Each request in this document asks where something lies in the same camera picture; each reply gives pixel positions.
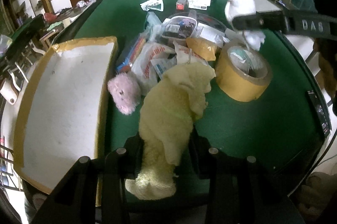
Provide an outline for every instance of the floor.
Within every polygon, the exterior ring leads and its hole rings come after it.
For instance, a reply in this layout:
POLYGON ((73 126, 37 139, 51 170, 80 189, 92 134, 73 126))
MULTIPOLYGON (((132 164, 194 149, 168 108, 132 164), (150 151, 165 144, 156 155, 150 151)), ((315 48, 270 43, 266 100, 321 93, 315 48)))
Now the floor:
MULTIPOLYGON (((255 0, 255 4, 257 7, 257 11, 268 11, 268 10, 279 10, 279 8, 271 3, 268 0, 255 0)), ((300 36, 287 36, 288 40, 291 41, 291 43, 296 47, 296 49, 299 51, 303 59, 305 60, 309 54, 312 51, 312 45, 313 40, 309 37, 300 37, 300 36)), ((311 72, 314 75, 317 75, 319 72, 318 68, 318 58, 313 58, 309 63, 308 66, 311 70, 311 72)), ((330 97, 327 95, 325 90, 322 90, 326 102, 330 101, 330 97)), ((14 125, 16 122, 16 116, 17 112, 19 110, 19 105, 21 101, 23 92, 20 93, 20 97, 18 101, 15 103, 14 106, 11 106, 7 104, 5 106, 5 110, 3 113, 3 119, 1 124, 1 131, 6 136, 6 146, 9 148, 12 148, 12 130, 14 129, 14 125)), ((335 132, 337 129, 337 117, 332 113, 332 106, 329 107, 330 112, 330 119, 332 124, 332 131, 335 132)), ((336 172, 336 166, 337 166, 337 141, 335 141, 332 144, 332 147, 330 148, 329 152, 325 156, 323 162, 315 169, 315 171, 321 171, 328 174, 335 173, 336 172)), ((13 205, 13 207, 17 210, 17 212, 20 214, 22 222, 28 223, 27 218, 25 216, 24 211, 24 194, 23 192, 17 192, 13 190, 7 190, 9 199, 13 205)))

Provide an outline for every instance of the plastic container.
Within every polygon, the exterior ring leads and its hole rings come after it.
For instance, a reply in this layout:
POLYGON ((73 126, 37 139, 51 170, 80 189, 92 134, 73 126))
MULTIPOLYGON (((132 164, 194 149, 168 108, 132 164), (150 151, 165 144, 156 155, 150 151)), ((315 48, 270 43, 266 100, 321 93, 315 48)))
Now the plastic container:
POLYGON ((173 42, 176 41, 182 46, 186 46, 186 39, 193 37, 196 32, 198 22, 196 19, 185 16, 171 18, 163 25, 161 37, 167 40, 167 45, 174 48, 173 42))

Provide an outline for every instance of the packing tape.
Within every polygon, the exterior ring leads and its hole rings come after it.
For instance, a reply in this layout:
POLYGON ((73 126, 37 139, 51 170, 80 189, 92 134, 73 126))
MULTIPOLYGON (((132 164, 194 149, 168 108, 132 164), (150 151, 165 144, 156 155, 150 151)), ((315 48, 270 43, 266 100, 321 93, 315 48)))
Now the packing tape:
POLYGON ((242 102, 259 98, 272 79, 271 67, 261 54, 252 49, 248 51, 235 40, 223 47, 215 74, 219 87, 232 99, 242 102), (252 64, 254 76, 249 76, 233 64, 230 54, 237 56, 235 52, 249 56, 247 61, 252 64))

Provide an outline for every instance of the black metal bracket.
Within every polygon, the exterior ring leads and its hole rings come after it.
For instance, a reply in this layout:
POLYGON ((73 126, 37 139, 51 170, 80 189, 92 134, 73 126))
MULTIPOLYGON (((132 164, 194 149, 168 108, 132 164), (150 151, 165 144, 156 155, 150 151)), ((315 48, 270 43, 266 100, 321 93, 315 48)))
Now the black metal bracket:
POLYGON ((235 17, 237 30, 270 29, 287 35, 337 40, 337 19, 314 12, 280 10, 235 17))
POLYGON ((254 156, 230 157, 211 147, 195 130, 189 151, 199 178, 210 178, 205 224, 304 224, 293 203, 277 191, 272 176, 254 156))
POLYGON ((127 139, 124 147, 103 159, 79 158, 43 203, 32 224, 94 224, 99 180, 102 223, 129 224, 124 179, 137 177, 142 154, 143 141, 137 133, 127 139))
MULTIPOLYGON (((288 197, 255 157, 230 157, 194 130, 189 143, 193 168, 210 179, 205 224, 304 224, 288 197)), ((58 183, 32 224, 93 224, 97 182, 102 176, 102 223, 129 224, 124 179, 137 177, 143 141, 137 134, 104 159, 81 157, 58 183)))

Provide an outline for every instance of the plastic bag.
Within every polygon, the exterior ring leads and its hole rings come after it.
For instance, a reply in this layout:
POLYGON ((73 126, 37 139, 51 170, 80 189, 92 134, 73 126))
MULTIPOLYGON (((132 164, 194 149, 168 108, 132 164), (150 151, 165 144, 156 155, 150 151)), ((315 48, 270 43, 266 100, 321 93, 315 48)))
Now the plastic bag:
POLYGON ((85 6, 85 1, 78 1, 78 3, 76 4, 77 7, 84 7, 85 6))
POLYGON ((177 57, 174 56, 171 59, 154 59, 151 60, 151 64, 153 65, 154 70, 156 70, 159 78, 162 79, 164 72, 177 64, 177 57))
POLYGON ((161 35, 162 25, 154 12, 150 11, 147 13, 145 27, 149 29, 149 42, 155 42, 157 37, 161 35))
POLYGON ((177 64, 200 62, 204 65, 208 65, 208 62, 196 53, 194 53, 192 49, 181 46, 176 42, 173 42, 173 44, 177 54, 177 64))
POLYGON ((5 35, 0 35, 0 56, 4 56, 7 48, 11 45, 13 40, 10 37, 7 37, 5 35))
POLYGON ((186 43, 188 48, 192 49, 196 54, 206 61, 215 61, 215 52, 217 46, 204 38, 187 38, 186 43))
POLYGON ((151 90, 157 84, 157 75, 154 67, 151 64, 152 59, 168 58, 169 54, 174 54, 175 51, 163 44, 146 43, 131 67, 131 71, 136 75, 139 86, 142 90, 142 95, 151 90))
POLYGON ((197 20, 191 17, 176 16, 164 25, 164 38, 174 38, 177 43, 190 37, 196 30, 197 20))
POLYGON ((249 44, 250 48, 259 51, 261 44, 265 43, 266 35, 262 31, 243 31, 242 35, 249 44))
POLYGON ((57 19, 57 16, 51 13, 44 13, 44 18, 48 23, 52 23, 53 21, 55 21, 57 19))
POLYGON ((86 5, 86 6, 90 6, 90 5, 92 5, 93 3, 95 3, 95 2, 96 2, 96 0, 89 0, 89 1, 86 1, 85 5, 86 5))
POLYGON ((116 61, 116 71, 118 73, 129 72, 131 70, 132 65, 142 51, 148 37, 149 31, 144 31, 143 33, 140 33, 137 38, 133 39, 131 43, 129 42, 128 45, 125 45, 116 61))

